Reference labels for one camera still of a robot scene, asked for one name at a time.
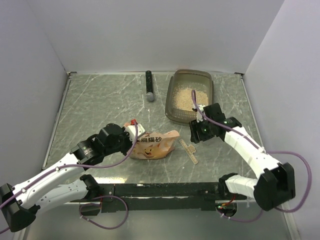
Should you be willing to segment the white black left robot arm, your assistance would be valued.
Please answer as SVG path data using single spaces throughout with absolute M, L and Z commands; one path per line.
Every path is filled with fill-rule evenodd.
M 128 158 L 145 129 L 135 120 L 121 127 L 109 123 L 99 133 L 79 142 L 63 158 L 36 176 L 16 184 L 0 187 L 0 210 L 11 232 L 28 227 L 39 213 L 67 202 L 95 200 L 100 186 L 84 172 L 100 169 L 106 156 L 122 153 Z

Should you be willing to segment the orange cat litter bag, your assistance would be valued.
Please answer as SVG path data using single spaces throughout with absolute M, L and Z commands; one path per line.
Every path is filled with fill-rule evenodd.
M 179 136 L 176 130 L 167 133 L 145 133 L 137 139 L 129 157 L 139 160 L 163 159 L 175 149 L 174 143 Z

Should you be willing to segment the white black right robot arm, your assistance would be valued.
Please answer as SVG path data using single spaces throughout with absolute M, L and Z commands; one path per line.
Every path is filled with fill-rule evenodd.
M 220 138 L 248 164 L 255 178 L 238 173 L 225 174 L 218 180 L 218 193 L 223 199 L 234 194 L 254 199 L 260 208 L 269 211 L 296 196 L 295 172 L 289 163 L 281 163 L 269 155 L 235 118 L 227 118 L 218 103 L 194 106 L 195 120 L 189 122 L 190 140 L 197 144 Z

